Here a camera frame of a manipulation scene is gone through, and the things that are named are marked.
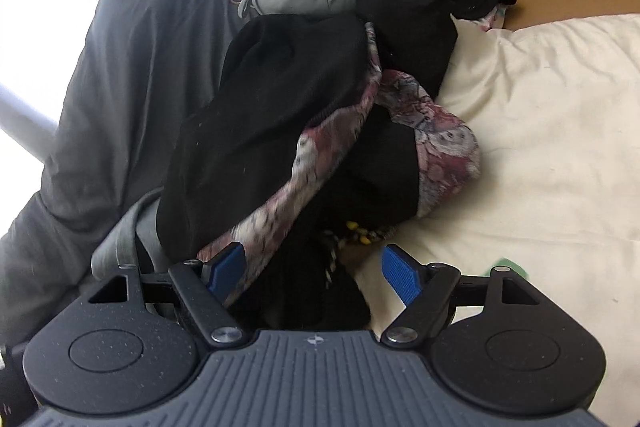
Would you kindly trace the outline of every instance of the blue gripper pad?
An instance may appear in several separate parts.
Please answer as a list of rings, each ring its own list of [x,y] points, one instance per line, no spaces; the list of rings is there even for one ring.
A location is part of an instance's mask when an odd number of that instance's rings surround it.
[[[240,243],[230,243],[202,267],[201,279],[220,303],[233,291],[244,275],[246,258]]]
[[[444,390],[411,351],[369,331],[261,331],[215,351],[177,396],[119,417],[44,408],[24,427],[604,427],[585,410],[508,418]]]
[[[421,266],[396,245],[389,245],[382,252],[382,273],[405,306],[422,292],[418,271]]]

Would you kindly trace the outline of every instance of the white bedding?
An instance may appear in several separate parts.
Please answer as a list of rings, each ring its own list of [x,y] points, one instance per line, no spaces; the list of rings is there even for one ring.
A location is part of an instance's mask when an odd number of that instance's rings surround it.
[[[607,373],[591,410],[640,421],[640,15],[517,32],[456,22],[439,102],[469,124],[479,181],[393,239],[480,275],[506,257],[593,333]],[[380,258],[358,283],[380,333],[402,304]]]

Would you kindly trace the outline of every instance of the metal screw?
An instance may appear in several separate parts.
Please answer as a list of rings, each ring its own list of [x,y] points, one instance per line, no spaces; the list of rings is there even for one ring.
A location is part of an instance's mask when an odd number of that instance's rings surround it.
[[[407,328],[404,326],[399,326],[397,328],[391,328],[386,332],[386,338],[390,342],[395,344],[406,344],[409,342],[413,342],[418,338],[418,333],[412,328]]]
[[[242,338],[242,330],[235,326],[223,326],[213,330],[211,338],[213,341],[220,344],[231,344]]]

